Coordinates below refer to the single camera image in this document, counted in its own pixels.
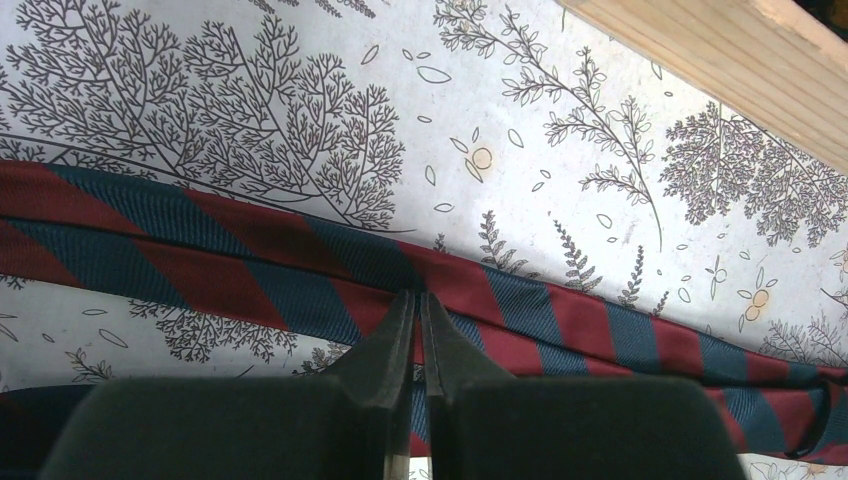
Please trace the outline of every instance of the wooden plank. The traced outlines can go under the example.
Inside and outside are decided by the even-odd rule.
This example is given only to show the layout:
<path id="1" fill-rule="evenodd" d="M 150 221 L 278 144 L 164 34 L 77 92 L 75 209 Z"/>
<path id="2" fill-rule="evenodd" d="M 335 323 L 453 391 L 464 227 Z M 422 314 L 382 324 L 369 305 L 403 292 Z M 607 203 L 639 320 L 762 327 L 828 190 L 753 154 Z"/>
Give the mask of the wooden plank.
<path id="1" fill-rule="evenodd" d="M 791 0 L 559 0 L 848 174 L 848 43 Z"/>

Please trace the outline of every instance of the patterned fabric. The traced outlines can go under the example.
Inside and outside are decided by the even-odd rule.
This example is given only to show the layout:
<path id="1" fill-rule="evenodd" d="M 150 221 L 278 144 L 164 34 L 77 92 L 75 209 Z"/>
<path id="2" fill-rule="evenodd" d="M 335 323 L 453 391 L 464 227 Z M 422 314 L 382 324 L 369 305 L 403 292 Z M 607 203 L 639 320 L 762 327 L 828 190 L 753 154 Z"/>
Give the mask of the patterned fabric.
<path id="1" fill-rule="evenodd" d="M 740 451 L 848 463 L 844 369 L 765 357 L 580 292 L 214 195 L 6 163 L 0 273 L 347 344 L 373 330 L 393 293 L 426 288 L 511 372 L 684 375 L 716 400 Z"/>

